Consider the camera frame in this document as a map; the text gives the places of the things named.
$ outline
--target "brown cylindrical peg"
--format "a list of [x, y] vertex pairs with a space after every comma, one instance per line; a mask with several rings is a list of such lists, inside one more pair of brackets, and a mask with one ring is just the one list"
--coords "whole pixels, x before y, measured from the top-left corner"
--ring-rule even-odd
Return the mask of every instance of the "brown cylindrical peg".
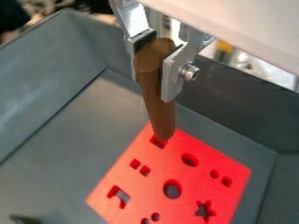
[[163, 60], [174, 51], [170, 38], [153, 40], [135, 55], [135, 73], [145, 96], [147, 113], [158, 141], [167, 141], [175, 132], [175, 100], [161, 99]]

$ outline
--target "metal bracket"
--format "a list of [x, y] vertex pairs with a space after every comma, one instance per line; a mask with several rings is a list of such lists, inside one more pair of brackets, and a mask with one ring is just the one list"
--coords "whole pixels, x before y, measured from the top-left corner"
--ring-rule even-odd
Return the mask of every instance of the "metal bracket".
[[147, 23], [145, 6], [137, 0], [109, 0], [126, 35], [126, 51], [131, 56], [133, 80], [137, 81], [134, 58], [139, 49], [157, 38]]
[[215, 40], [213, 36], [186, 24], [181, 27], [181, 39], [189, 42], [163, 61], [162, 100], [165, 102], [170, 102], [182, 92], [183, 80], [197, 79], [201, 69], [193, 65], [194, 58]]

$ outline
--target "star-shaped hole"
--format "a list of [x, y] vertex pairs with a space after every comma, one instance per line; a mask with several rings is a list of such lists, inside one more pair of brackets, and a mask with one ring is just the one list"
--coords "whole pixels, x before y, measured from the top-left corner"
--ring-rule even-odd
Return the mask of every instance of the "star-shaped hole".
[[206, 203], [197, 201], [198, 210], [195, 212], [197, 216], [201, 216], [206, 223], [210, 223], [211, 216], [217, 215], [217, 212], [211, 209], [211, 201], [207, 200]]

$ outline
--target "red board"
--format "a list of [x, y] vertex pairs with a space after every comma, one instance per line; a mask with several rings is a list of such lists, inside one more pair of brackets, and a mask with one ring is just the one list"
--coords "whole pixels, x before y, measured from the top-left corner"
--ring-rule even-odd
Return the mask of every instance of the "red board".
[[250, 169], [177, 129], [169, 143], [149, 123], [87, 198], [109, 224], [227, 224]]

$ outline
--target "small round hole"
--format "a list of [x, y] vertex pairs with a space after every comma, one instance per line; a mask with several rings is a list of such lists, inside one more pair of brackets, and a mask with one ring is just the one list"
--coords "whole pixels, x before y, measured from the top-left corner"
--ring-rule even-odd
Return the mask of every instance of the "small round hole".
[[218, 172], [217, 170], [211, 170], [211, 171], [210, 171], [210, 176], [211, 176], [214, 179], [217, 179], [217, 178], [221, 176], [221, 174], [219, 174], [219, 172]]
[[154, 213], [153, 214], [153, 221], [159, 221], [161, 220], [161, 214], [159, 213]]
[[165, 183], [163, 193], [169, 199], [171, 200], [178, 199], [182, 196], [182, 192], [183, 192], [183, 188], [177, 180], [171, 179]]
[[147, 218], [142, 219], [141, 224], [150, 224], [150, 220]]
[[182, 161], [190, 167], [197, 167], [199, 165], [199, 159], [191, 153], [183, 153], [182, 154]]

